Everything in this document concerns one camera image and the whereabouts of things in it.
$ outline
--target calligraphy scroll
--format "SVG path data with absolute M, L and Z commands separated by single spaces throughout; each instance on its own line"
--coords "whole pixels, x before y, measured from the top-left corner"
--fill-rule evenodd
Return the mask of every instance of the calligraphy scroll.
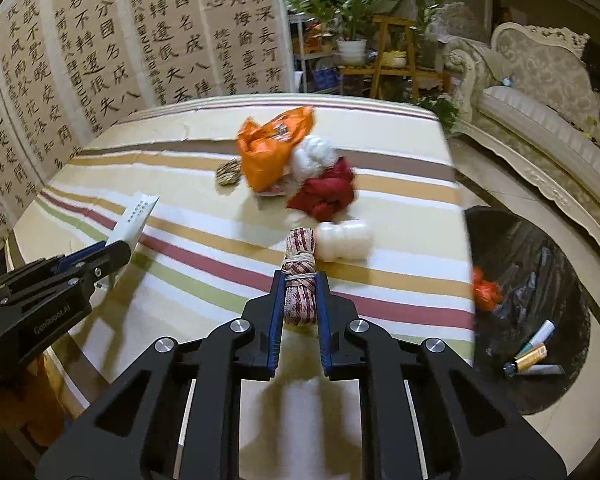
M 56 172 L 130 113 L 292 80 L 282 0 L 4 0 L 0 246 Z

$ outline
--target plaid fabric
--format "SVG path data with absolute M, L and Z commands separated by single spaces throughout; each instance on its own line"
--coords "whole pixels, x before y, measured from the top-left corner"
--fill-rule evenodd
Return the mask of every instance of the plaid fabric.
M 287 274 L 285 291 L 285 322 L 294 325 L 315 324 L 315 278 L 292 277 L 298 274 L 315 273 L 314 232 L 308 228 L 293 229 L 286 237 L 285 259 L 282 272 Z M 309 261 L 293 261 L 301 251 Z

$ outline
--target sofa armrest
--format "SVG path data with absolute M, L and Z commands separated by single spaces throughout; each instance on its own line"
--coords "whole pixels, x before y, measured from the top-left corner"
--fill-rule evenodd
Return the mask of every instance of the sofa armrest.
M 501 84 L 511 75 L 507 60 L 486 44 L 465 38 L 453 38 L 445 46 L 445 67 L 461 72 L 461 83 L 456 88 L 453 102 L 461 119 L 471 121 L 475 106 L 485 88 Z

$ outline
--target orange plastic bag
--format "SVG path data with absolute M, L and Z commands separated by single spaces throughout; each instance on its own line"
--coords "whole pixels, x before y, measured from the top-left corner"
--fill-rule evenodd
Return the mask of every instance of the orange plastic bag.
M 474 266 L 474 301 L 476 308 L 491 312 L 502 301 L 497 283 L 487 282 L 480 267 Z
M 314 108 L 301 106 L 258 126 L 251 118 L 238 132 L 242 173 L 255 192 L 282 178 L 291 150 L 314 126 Z

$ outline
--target black garbage bag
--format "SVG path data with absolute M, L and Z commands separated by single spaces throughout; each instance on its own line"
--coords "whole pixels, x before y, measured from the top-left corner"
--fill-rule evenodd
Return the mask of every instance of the black garbage bag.
M 475 316 L 474 368 L 498 384 L 523 415 L 547 409 L 578 377 L 589 349 L 589 306 L 560 247 L 542 229 L 511 212 L 475 206 L 465 211 L 474 266 L 500 286 L 502 302 Z M 504 377 L 510 361 L 545 320 L 555 325 L 543 364 L 559 364 L 560 376 Z

